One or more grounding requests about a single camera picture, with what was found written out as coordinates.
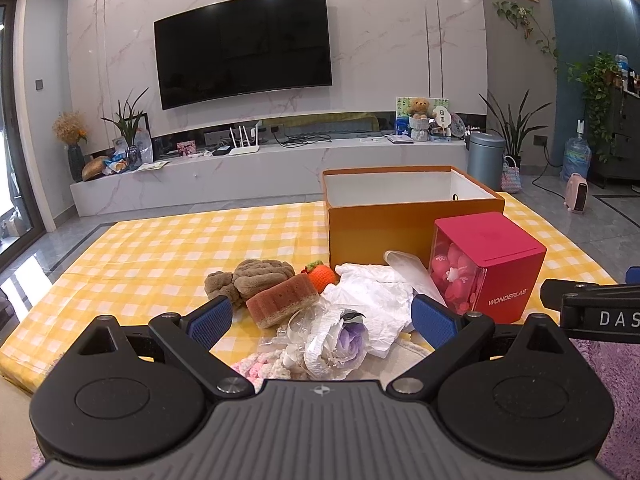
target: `open cardboard box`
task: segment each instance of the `open cardboard box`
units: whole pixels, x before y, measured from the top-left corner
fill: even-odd
[[[322,172],[332,267],[385,265],[385,251],[415,254],[429,267],[434,221],[504,211],[504,199],[452,166]]]

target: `tv screen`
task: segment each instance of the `tv screen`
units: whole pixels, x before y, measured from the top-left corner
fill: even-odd
[[[154,29],[163,110],[332,83],[326,0],[231,0]]]

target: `bottle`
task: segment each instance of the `bottle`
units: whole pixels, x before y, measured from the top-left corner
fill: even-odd
[[[578,120],[578,136],[572,137],[564,145],[564,158],[562,159],[562,171],[560,177],[565,182],[573,173],[587,178],[589,164],[591,163],[591,149],[587,141],[582,138],[584,133],[584,121]]]
[[[154,161],[154,150],[151,143],[151,135],[146,130],[146,128],[139,128],[136,131],[136,135],[133,138],[133,143],[140,150],[142,162],[148,162],[150,164]]]
[[[622,54],[616,54],[616,63],[620,69],[620,72],[627,72],[629,70],[629,60]]]

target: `trash can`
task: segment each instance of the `trash can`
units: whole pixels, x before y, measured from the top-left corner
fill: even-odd
[[[504,139],[497,134],[471,132],[466,172],[494,191],[500,191]]]

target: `teddy bear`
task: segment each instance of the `teddy bear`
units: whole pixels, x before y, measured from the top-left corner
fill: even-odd
[[[429,101],[424,97],[414,97],[409,106],[409,115],[414,119],[427,119],[429,113]]]

